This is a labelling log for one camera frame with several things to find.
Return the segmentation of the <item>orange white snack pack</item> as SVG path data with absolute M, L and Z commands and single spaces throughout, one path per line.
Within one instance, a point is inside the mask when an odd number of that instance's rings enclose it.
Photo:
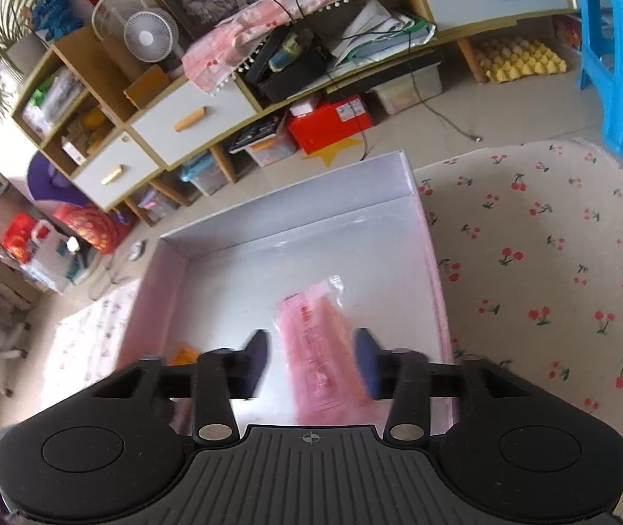
M 182 366 L 194 364 L 199 359 L 200 352 L 185 343 L 178 343 L 174 346 L 169 356 L 170 366 Z

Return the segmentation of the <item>pink wafer pack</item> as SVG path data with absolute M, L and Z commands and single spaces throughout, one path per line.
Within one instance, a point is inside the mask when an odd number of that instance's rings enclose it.
M 367 425 L 377 410 L 355 364 L 353 332 L 341 304 L 340 276 L 296 291 L 276 304 L 299 425 Z

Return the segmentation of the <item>pink cardboard box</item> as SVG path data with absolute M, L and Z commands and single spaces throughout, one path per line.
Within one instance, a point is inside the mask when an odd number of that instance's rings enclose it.
M 393 152 L 283 187 L 161 237 L 138 291 L 119 364 L 145 361 L 118 403 L 130 428 L 156 423 L 158 361 L 178 343 L 240 348 L 275 327 L 277 305 L 341 283 L 351 327 L 386 348 L 452 357 L 447 313 L 413 170 Z

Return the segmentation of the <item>red round drum bag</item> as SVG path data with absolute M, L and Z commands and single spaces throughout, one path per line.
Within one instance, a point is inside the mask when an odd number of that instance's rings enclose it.
M 128 237 L 135 219 L 128 214 L 106 213 L 97 206 L 62 203 L 53 216 L 102 255 L 112 255 Z

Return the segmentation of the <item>cherry print tablecloth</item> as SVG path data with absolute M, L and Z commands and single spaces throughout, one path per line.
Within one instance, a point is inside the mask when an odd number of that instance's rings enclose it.
M 623 437 L 623 168 L 583 141 L 478 150 L 413 170 L 440 276 L 447 363 L 485 358 Z M 61 321 L 47 408 L 119 364 L 143 276 Z M 298 424 L 276 325 L 241 427 Z M 623 517 L 623 496 L 616 509 Z

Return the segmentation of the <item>white shopping bag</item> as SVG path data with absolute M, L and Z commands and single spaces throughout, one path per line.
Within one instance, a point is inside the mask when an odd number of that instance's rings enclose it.
M 30 259 L 21 269 L 42 287 L 63 294 L 87 271 L 87 261 L 75 237 L 67 237 L 39 220 L 30 231 Z

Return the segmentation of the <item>clear storage bin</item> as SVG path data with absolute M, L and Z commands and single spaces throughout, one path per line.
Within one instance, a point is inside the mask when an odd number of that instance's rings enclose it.
M 288 114 L 271 114 L 240 129 L 228 153 L 248 153 L 259 167 L 266 167 L 291 157 L 298 151 L 287 123 Z

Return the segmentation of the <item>yellow star floor sticker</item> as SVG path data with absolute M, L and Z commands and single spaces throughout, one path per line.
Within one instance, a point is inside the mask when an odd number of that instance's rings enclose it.
M 320 159 L 323 162 L 323 165 L 329 167 L 333 164 L 336 156 L 348 148 L 358 147 L 365 145 L 363 140 L 357 139 L 356 137 L 346 137 L 346 139 L 340 140 L 338 142 L 332 143 L 332 145 L 320 148 L 315 150 L 315 152 L 307 154 L 305 156 L 305 160 L 309 159 Z

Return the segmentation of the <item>red gift bag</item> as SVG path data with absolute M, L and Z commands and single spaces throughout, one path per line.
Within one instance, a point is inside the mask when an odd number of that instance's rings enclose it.
M 32 231 L 38 221 L 26 213 L 18 213 L 5 229 L 2 247 L 12 259 L 20 264 L 32 259 Z

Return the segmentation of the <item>purple hat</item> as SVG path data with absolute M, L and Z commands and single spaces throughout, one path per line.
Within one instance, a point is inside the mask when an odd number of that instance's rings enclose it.
M 30 160 L 27 186 L 35 202 L 56 202 L 79 207 L 91 204 L 90 198 L 41 152 L 36 152 Z

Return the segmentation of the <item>red shoe box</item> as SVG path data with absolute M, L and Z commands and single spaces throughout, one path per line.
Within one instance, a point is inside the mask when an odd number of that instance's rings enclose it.
M 323 100 L 309 114 L 292 116 L 287 122 L 298 147 L 308 155 L 372 127 L 372 116 L 359 95 L 338 102 Z

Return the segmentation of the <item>black open case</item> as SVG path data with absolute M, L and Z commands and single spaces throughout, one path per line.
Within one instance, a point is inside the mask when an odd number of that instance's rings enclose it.
M 276 27 L 245 73 L 245 81 L 271 102 L 297 94 L 322 75 L 332 55 L 310 28 Z

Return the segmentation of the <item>yellow egg tray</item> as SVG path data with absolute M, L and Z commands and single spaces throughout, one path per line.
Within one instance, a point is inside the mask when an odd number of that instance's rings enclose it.
M 476 44 L 475 57 L 488 82 L 508 83 L 531 76 L 565 74 L 568 63 L 539 40 L 492 38 Z

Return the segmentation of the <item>stack of papers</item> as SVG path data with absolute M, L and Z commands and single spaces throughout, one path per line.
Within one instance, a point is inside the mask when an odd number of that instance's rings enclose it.
M 378 0 L 365 0 L 358 13 L 329 41 L 332 67 L 380 60 L 390 51 L 410 50 L 434 38 L 437 27 L 418 15 L 389 10 Z

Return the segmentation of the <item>blue plush toy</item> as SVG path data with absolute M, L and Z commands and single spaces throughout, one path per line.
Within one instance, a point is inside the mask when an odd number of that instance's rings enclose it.
M 52 43 L 79 30 L 84 21 L 74 13 L 70 0 L 38 0 L 30 8 L 30 25 Z

